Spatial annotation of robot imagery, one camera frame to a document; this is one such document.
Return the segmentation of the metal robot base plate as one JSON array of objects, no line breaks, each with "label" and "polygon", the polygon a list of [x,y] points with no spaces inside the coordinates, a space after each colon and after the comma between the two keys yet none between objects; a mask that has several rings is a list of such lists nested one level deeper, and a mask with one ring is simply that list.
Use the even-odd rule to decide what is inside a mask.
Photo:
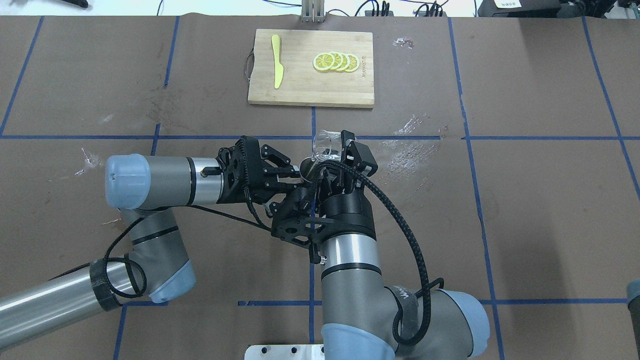
[{"label": "metal robot base plate", "polygon": [[244,360],[325,360],[323,344],[256,344],[249,346]]}]

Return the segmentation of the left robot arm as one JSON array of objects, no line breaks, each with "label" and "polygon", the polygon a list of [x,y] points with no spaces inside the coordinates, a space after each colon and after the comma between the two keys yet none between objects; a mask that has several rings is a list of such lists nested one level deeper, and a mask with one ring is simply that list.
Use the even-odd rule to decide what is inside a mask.
[{"label": "left robot arm", "polygon": [[[133,221],[105,196],[114,155],[215,157],[234,139],[2,139],[1,296],[102,258]],[[305,249],[249,224],[173,209],[196,284],[165,305],[100,310],[3,360],[242,360],[250,346],[322,341]]]}]

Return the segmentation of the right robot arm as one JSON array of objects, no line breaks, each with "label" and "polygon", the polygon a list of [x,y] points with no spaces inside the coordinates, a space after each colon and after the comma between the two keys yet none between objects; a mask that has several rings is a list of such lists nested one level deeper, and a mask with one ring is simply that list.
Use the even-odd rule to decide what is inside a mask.
[{"label": "right robot arm", "polygon": [[[320,131],[301,165],[304,183],[272,207],[271,233],[306,248],[321,273],[327,360],[468,360],[489,345],[477,298],[429,279],[418,239],[370,177],[378,164],[354,133]],[[369,190],[394,219],[416,261],[419,288],[383,280]]]}]

